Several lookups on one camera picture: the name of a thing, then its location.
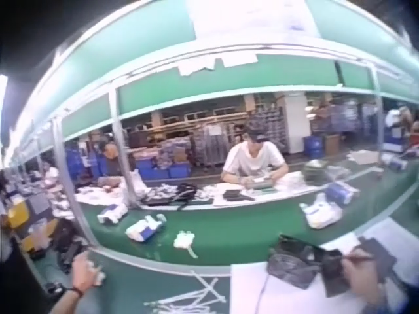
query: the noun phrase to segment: metal pole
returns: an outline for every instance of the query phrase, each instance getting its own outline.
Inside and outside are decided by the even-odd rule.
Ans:
[[[42,159],[41,159],[41,144],[39,144],[38,137],[36,137],[34,140],[35,140],[35,144],[37,145],[37,163],[38,163],[39,173],[41,174],[42,178],[45,178],[44,167],[42,165]]]
[[[74,195],[74,186],[71,181],[70,174],[67,168],[67,162],[65,160],[65,150],[64,150],[64,138],[61,129],[62,119],[57,117],[52,120],[52,136],[54,137],[54,155],[55,163],[60,172],[60,183],[64,188],[64,192],[67,195],[68,202],[70,207],[73,210],[75,220],[77,221],[80,229],[82,230],[85,238],[91,245],[98,245],[93,232],[91,231],[84,213],[80,207],[80,204],[77,202]]]
[[[372,63],[367,63],[369,68],[371,79],[373,83],[373,91],[375,103],[377,104],[377,144],[378,144],[378,160],[381,162],[381,157],[384,147],[384,110],[383,110],[383,101],[381,97],[381,86],[378,81],[377,68]]]
[[[122,175],[125,178],[126,188],[128,190],[128,201],[129,205],[132,207],[137,207],[137,196],[132,184],[132,177],[130,171],[130,163],[128,161],[127,151],[125,149],[125,140],[124,132],[122,129],[122,124],[119,120],[119,102],[118,102],[118,89],[115,84],[112,84],[109,89],[109,109],[111,111],[112,118],[112,132],[115,144],[118,148],[118,161],[119,166],[122,172]]]

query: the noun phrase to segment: green panel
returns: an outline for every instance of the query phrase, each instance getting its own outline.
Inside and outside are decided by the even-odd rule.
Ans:
[[[257,63],[227,68],[217,60],[214,71],[200,71],[187,77],[182,77],[177,68],[149,75],[120,89],[120,113],[240,88],[338,84],[333,60],[275,55],[259,55],[258,59]]]
[[[102,96],[63,119],[64,139],[110,118],[111,111],[108,98],[107,96]]]
[[[412,89],[396,78],[389,77],[382,73],[378,73],[378,81],[380,82],[381,92],[393,95],[413,98]]]
[[[140,56],[195,40],[184,0],[156,0],[127,14],[82,44],[45,84],[40,123],[75,92]]]
[[[373,83],[367,68],[347,62],[339,62],[339,64],[342,69],[345,87],[372,90]]]
[[[378,24],[345,7],[344,2],[306,0],[321,36],[368,52],[419,79],[419,58]]]

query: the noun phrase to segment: green conveyor belt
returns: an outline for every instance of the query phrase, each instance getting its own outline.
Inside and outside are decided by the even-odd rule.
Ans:
[[[312,203],[315,193],[231,209],[164,211],[168,219],[165,230],[146,244],[128,239],[125,230],[149,211],[133,210],[119,225],[104,226],[96,218],[104,207],[82,204],[82,208],[94,235],[109,249],[174,264],[229,265],[266,260],[269,246],[280,233],[322,244],[351,232],[393,203],[415,182],[416,177],[417,166],[411,164],[402,173],[386,171],[380,181],[376,173],[350,181],[352,186],[361,190],[361,196],[344,209],[341,221],[323,230],[310,229],[299,208],[300,203]],[[193,249],[198,259],[173,247],[181,230],[195,233]]]

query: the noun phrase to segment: stack of shoes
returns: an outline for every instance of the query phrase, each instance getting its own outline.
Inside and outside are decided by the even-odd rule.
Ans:
[[[302,168],[302,175],[307,185],[322,186],[328,182],[325,170],[327,162],[321,160],[310,160]]]

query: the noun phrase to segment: plastic bag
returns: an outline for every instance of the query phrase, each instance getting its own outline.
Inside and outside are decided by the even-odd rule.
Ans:
[[[134,192],[138,199],[143,198],[146,195],[147,192],[147,186],[143,182],[143,179],[141,178],[141,175],[138,173],[138,170],[131,172],[131,181],[132,185],[134,187]],[[126,205],[130,204],[130,198],[128,196],[128,189],[126,187],[125,178],[123,177],[119,187],[122,191],[122,200]]]

